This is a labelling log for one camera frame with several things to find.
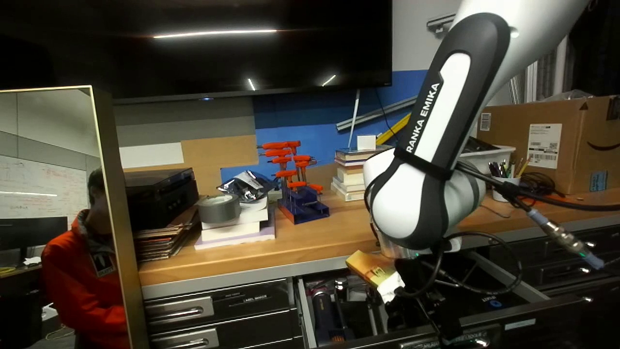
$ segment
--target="wooden countertop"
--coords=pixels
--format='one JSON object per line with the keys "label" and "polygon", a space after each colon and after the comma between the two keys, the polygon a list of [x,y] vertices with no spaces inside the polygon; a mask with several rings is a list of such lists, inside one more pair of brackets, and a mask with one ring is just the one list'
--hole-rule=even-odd
{"label": "wooden countertop", "polygon": [[[142,286],[347,256],[356,250],[372,252],[378,249],[363,201],[343,202],[333,194],[323,195],[322,200],[330,208],[330,217],[308,223],[294,225],[276,210],[275,240],[196,251],[193,248],[196,239],[190,239],[178,255],[141,265],[139,276]],[[615,204],[620,202],[620,189],[574,195],[566,201]],[[534,227],[534,223],[522,210],[514,209],[507,203],[486,197],[482,205],[510,217],[503,218],[479,207],[458,225],[461,231],[498,233]],[[557,222],[617,214],[574,211],[544,203],[537,203],[535,208]]]}

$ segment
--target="barcode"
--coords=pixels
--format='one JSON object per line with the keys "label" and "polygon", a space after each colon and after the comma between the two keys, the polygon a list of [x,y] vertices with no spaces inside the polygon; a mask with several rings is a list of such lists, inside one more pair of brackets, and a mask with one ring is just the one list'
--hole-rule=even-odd
{"label": "barcode", "polygon": [[491,113],[483,112],[480,115],[480,131],[491,131]]}
{"label": "barcode", "polygon": [[534,159],[537,160],[555,160],[557,159],[557,155],[547,155],[547,154],[533,154]]}

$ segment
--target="television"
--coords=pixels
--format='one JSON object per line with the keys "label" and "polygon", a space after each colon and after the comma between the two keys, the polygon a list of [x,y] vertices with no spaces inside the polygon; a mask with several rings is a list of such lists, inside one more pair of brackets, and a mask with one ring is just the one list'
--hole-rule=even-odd
{"label": "television", "polygon": [[11,1],[0,88],[91,84],[118,103],[389,86],[392,3]]}

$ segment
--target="whiteboard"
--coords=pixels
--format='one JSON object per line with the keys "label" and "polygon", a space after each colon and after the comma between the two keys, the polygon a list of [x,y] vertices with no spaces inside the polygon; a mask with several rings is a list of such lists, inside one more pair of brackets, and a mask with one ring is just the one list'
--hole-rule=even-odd
{"label": "whiteboard", "polygon": [[88,208],[86,171],[0,155],[0,218],[68,218]]}

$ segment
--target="stack of folders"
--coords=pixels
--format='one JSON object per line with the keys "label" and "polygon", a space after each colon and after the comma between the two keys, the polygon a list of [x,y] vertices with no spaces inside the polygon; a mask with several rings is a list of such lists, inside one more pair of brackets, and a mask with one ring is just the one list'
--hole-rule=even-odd
{"label": "stack of folders", "polygon": [[202,234],[194,248],[204,250],[273,239],[275,239],[273,206],[269,206],[267,197],[264,197],[253,203],[242,203],[239,217],[233,220],[217,224],[202,222]]}
{"label": "stack of folders", "polygon": [[338,164],[331,189],[344,201],[364,199],[364,162],[371,156],[390,149],[388,145],[377,145],[375,150],[343,148],[336,150],[335,162]]}
{"label": "stack of folders", "polygon": [[198,228],[200,217],[196,206],[185,210],[167,227],[134,232],[138,262],[162,260],[176,255],[188,240],[190,231]]}

